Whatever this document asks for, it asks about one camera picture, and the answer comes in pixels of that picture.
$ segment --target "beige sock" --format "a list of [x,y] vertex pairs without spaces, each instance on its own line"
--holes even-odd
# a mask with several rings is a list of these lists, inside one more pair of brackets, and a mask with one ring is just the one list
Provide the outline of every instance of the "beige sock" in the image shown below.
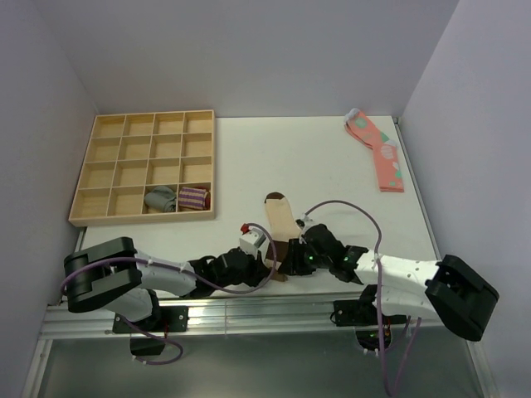
[[[291,206],[284,195],[272,192],[265,197],[265,212],[270,224],[271,236],[276,248],[276,268],[280,267],[288,251],[288,241],[299,238],[300,228],[293,218]],[[273,251],[268,248],[265,254],[265,265],[273,266]],[[285,275],[278,274],[275,280],[287,280]]]

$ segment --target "gray folded cloth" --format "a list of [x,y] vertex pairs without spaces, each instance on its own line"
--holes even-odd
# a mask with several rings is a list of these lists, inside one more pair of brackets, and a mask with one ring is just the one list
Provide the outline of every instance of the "gray folded cloth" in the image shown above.
[[170,188],[161,185],[160,187],[155,187],[144,197],[144,203],[163,213],[171,213],[175,211],[177,195]]

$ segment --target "wooden compartment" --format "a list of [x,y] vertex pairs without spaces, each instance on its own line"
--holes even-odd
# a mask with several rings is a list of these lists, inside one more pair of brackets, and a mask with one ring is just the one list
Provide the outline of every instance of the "wooden compartment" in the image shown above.
[[[96,116],[72,203],[75,226],[211,220],[215,125],[212,110]],[[164,185],[205,187],[211,208],[162,213],[144,195]]]
[[181,154],[181,134],[154,135],[150,158],[178,158]]
[[113,162],[118,156],[120,138],[91,139],[85,162]]
[[74,198],[70,219],[87,219],[105,216],[110,188],[80,189]]
[[179,181],[179,163],[179,159],[151,159],[145,184],[177,184]]
[[131,114],[125,118],[125,135],[151,135],[153,132],[153,114]]
[[120,137],[124,131],[124,115],[97,116],[92,130],[92,138]]
[[[164,185],[165,187],[170,188],[177,195],[177,184],[158,184],[158,185],[146,185],[145,189],[144,189],[144,196],[146,196],[153,189],[155,189],[156,187],[159,187],[161,185]],[[172,214],[172,213],[164,213],[164,212],[159,211],[157,209],[153,209],[152,207],[146,206],[146,204],[144,203],[144,205],[142,207],[142,214]]]
[[184,133],[211,133],[214,130],[214,112],[201,110],[184,115]]
[[184,112],[156,114],[153,127],[154,135],[180,134],[183,132]]
[[212,158],[182,158],[179,182],[210,182]]
[[119,160],[149,158],[151,137],[123,137],[119,146]]
[[85,163],[81,169],[79,188],[107,188],[113,181],[114,162]]
[[212,156],[212,134],[183,135],[183,157]]
[[113,187],[143,186],[147,171],[147,160],[120,160],[114,170]]
[[142,214],[144,187],[116,187],[110,192],[107,216],[133,216]]

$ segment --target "striped cloth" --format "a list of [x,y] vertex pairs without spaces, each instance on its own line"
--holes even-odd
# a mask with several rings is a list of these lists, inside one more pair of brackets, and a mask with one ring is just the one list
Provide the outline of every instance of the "striped cloth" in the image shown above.
[[209,195],[207,189],[182,187],[178,195],[178,205],[186,209],[206,210],[209,203]]

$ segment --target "gray floor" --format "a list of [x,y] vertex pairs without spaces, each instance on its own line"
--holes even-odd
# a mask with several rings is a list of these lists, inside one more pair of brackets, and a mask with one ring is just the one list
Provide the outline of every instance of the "gray floor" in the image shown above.
[[[125,339],[54,342],[39,396],[386,397],[378,361],[357,351],[352,331],[179,340],[185,357],[169,366],[131,362]],[[389,354],[393,377],[402,351]],[[442,328],[422,329],[398,396],[481,397],[465,342]]]

